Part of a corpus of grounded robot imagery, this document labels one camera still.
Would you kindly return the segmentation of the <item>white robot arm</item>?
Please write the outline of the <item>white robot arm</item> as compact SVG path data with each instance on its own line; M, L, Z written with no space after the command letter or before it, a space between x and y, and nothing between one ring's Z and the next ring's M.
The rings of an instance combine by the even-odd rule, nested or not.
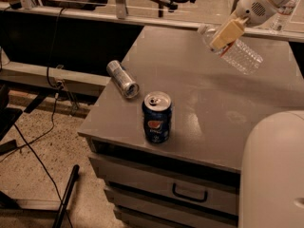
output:
M226 48L289 0L239 0L208 46ZM245 144L238 228L304 228L304 112L285 111L260 121Z

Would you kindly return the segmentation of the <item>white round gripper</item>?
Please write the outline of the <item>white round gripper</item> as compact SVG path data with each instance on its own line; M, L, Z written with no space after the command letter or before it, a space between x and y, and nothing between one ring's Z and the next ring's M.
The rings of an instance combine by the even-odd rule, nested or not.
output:
M209 46L211 49L222 49L233 43L244 34L246 22L261 25L272 17L281 6L283 0L238 0L232 19L213 36Z

